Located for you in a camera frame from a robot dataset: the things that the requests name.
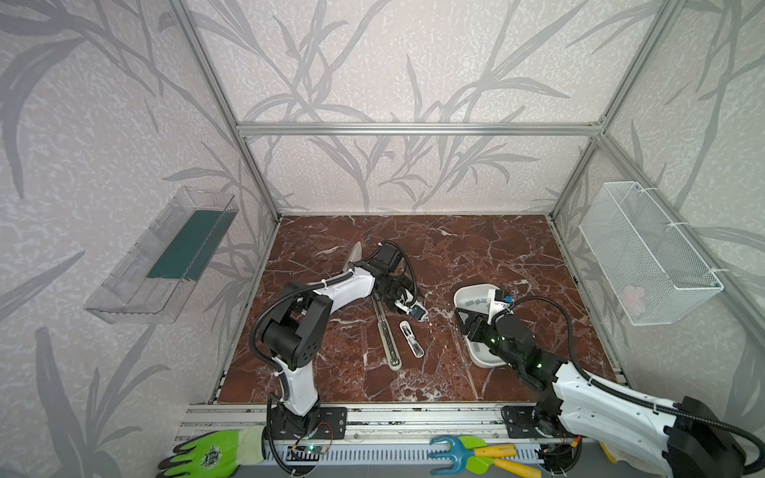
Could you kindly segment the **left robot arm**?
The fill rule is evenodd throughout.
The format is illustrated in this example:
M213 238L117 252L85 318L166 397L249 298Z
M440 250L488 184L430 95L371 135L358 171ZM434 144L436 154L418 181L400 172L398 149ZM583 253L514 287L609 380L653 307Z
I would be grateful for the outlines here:
M408 255L396 242L385 240L370 256L347 263L340 275L309 284L288 283L256 320L248 346L276 372L282 386L280 404L288 416L304 419L319 406L313 360L330 316L358 300L379 297L392 312L422 322L428 312L421 296Z

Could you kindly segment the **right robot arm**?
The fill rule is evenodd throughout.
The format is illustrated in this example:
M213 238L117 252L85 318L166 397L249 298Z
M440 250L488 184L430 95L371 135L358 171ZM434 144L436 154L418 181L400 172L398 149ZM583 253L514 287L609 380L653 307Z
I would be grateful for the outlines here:
M460 332L538 392L535 424L546 433L565 431L614 446L667 477L744 477L763 470L763 440L719 421L703 402L641 394L586 372L574 355L542 350L514 312L518 301L504 291L491 289L482 299L454 305Z

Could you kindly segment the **small white cylinder piece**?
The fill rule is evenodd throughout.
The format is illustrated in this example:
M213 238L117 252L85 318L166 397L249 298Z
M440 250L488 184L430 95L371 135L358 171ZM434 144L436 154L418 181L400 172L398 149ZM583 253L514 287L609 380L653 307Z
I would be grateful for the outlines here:
M398 326L400 327L400 330L402 331L402 334L404 335L404 338L406 339L412 354L417 359L422 359L424 357L424 349L414 336L414 331L412 330L410 323L406 320L403 320Z

